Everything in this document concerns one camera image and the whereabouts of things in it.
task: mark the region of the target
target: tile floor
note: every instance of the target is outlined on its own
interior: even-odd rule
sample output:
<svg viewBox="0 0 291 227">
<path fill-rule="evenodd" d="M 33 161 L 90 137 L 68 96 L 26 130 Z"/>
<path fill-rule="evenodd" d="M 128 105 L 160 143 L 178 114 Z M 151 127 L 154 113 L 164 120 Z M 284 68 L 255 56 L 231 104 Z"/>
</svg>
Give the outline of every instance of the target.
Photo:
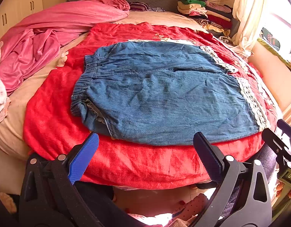
<svg viewBox="0 0 291 227">
<path fill-rule="evenodd" d="M 180 207 L 179 202 L 185 203 L 195 196 L 203 193 L 204 190 L 184 186 L 176 189 L 164 190 L 121 190 L 114 188 L 116 195 L 115 204 L 128 213 L 140 214 L 146 217 L 153 217 L 158 214 L 172 213 Z"/>
</svg>

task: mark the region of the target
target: window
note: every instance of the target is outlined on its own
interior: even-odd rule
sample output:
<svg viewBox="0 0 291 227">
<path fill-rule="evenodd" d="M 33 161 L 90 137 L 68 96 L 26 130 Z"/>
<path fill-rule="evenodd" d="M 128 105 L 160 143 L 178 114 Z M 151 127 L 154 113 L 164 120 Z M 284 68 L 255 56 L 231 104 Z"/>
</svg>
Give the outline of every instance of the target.
<svg viewBox="0 0 291 227">
<path fill-rule="evenodd" d="M 268 12 L 264 16 L 263 27 L 280 42 L 278 53 L 289 60 L 291 59 L 291 4 L 288 0 L 268 0 L 267 7 Z"/>
</svg>

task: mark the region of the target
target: blanket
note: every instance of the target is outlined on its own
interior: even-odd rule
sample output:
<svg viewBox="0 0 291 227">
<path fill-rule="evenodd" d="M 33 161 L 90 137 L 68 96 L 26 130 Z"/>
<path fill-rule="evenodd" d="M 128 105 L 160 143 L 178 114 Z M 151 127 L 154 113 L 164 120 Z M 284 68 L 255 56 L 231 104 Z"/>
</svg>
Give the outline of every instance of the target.
<svg viewBox="0 0 291 227">
<path fill-rule="evenodd" d="M 81 0 L 61 3 L 32 14 L 8 30 L 0 63 L 0 79 L 10 95 L 20 84 L 58 56 L 61 46 L 96 23 L 128 16 L 125 0 Z"/>
<path fill-rule="evenodd" d="M 210 46 L 225 62 L 234 65 L 236 77 L 249 81 L 256 99 L 266 113 L 271 129 L 276 126 L 276 110 L 270 98 L 258 90 L 256 77 L 234 53 L 211 34 L 195 33 L 189 28 L 152 26 L 149 23 L 97 24 L 88 37 L 69 50 L 65 66 L 50 72 L 43 85 L 27 104 L 24 122 L 25 142 L 45 159 L 67 154 L 89 135 L 80 117 L 70 112 L 71 94 L 84 71 L 84 56 L 102 46 L 128 40 L 189 40 L 194 45 Z M 83 181 L 130 186 L 138 189 L 169 189 L 203 182 L 209 178 L 193 146 L 150 146 L 112 140 L 99 135 L 99 148 L 92 158 Z M 243 139 L 216 143 L 224 154 L 245 161 L 263 145 L 261 133 Z"/>
</svg>

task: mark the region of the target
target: wardrobe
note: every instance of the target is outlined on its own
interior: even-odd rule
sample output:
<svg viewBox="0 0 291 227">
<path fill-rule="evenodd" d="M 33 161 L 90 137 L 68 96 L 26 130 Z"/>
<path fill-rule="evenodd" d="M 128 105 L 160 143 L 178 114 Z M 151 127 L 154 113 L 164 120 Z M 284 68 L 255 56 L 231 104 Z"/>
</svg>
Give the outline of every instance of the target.
<svg viewBox="0 0 291 227">
<path fill-rule="evenodd" d="M 23 18 L 42 9 L 42 0 L 3 0 L 0 5 L 0 38 Z"/>
</svg>

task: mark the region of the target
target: green cloth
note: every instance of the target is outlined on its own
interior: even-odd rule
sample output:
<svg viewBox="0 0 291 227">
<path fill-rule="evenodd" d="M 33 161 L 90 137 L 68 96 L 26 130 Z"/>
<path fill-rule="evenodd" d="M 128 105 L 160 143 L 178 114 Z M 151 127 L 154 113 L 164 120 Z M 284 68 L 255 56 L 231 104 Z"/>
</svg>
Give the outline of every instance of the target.
<svg viewBox="0 0 291 227">
<path fill-rule="evenodd" d="M 186 5 L 188 5 L 188 4 L 192 4 L 192 3 L 197 3 L 197 4 L 200 4 L 202 7 L 205 7 L 205 6 L 206 6 L 205 2 L 203 2 L 203 1 L 198 1 L 198 0 L 181 0 L 181 2 L 182 2 L 183 4 L 186 4 Z"/>
<path fill-rule="evenodd" d="M 279 58 L 279 60 L 281 60 L 288 68 L 291 69 L 290 62 L 288 62 L 287 60 L 284 60 L 284 58 L 272 46 L 270 46 L 265 40 L 263 40 L 262 38 L 259 37 L 257 41 L 260 44 L 262 44 L 264 46 L 264 48 L 266 48 L 270 53 L 277 56 Z"/>
</svg>

